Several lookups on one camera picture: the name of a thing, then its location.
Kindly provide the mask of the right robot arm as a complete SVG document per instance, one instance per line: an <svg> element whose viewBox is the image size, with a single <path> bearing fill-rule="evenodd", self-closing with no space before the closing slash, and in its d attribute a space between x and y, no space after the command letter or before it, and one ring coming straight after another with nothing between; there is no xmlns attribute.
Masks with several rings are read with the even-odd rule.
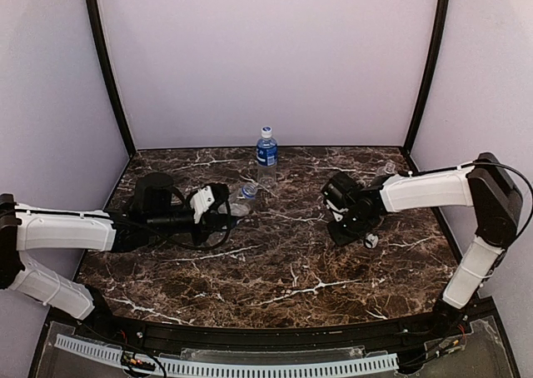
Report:
<svg viewBox="0 0 533 378"><path fill-rule="evenodd" d="M517 172L490 152L457 167L381 175L368 186L338 172L321 189L333 215L327 230L338 246L361 241L372 249L377 244L372 230L387 214L442 206L473 208L474 238L439 301L461 310L529 225L521 221L523 196L511 178Z"/></svg>

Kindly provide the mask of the clear bottle white cap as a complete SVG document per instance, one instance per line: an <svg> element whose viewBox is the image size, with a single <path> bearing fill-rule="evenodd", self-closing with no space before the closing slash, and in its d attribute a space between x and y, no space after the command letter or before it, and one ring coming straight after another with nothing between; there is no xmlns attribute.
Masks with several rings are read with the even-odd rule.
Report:
<svg viewBox="0 0 533 378"><path fill-rule="evenodd" d="M396 174L396 164L393 161L387 161L383 166L377 168L375 178L391 177Z"/></svg>

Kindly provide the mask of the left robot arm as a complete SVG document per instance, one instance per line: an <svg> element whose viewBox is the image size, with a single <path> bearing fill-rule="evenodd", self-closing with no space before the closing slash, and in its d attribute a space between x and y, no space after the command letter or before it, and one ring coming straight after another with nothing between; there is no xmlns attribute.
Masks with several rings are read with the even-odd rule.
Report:
<svg viewBox="0 0 533 378"><path fill-rule="evenodd" d="M125 253L154 241L174 243L188 234L187 249L210 251L210 236L223 245L235 224L229 188L208 183L188 196L171 176L155 172L140 178L120 210L59 211L17 203L1 196L1 287L18 291L78 321L111 315L99 290L78 284L34 260L36 249L82 249Z"/></svg>

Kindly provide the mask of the tall bottle blue cap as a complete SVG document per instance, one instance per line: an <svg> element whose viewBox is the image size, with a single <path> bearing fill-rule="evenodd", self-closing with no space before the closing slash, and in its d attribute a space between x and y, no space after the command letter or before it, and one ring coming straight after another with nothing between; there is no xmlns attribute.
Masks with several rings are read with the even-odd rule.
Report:
<svg viewBox="0 0 533 378"><path fill-rule="evenodd" d="M248 216L257 196L257 185L251 182L243 184L229 196L229 211L232 216Z"/></svg>

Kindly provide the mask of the short bottle blue label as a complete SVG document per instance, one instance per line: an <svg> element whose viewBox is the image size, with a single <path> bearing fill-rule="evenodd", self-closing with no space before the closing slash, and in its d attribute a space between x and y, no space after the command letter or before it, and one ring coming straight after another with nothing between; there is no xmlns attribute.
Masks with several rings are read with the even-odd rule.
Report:
<svg viewBox="0 0 533 378"><path fill-rule="evenodd" d="M278 145L271 127L263 127L256 144L257 180L263 187L276 185Z"/></svg>

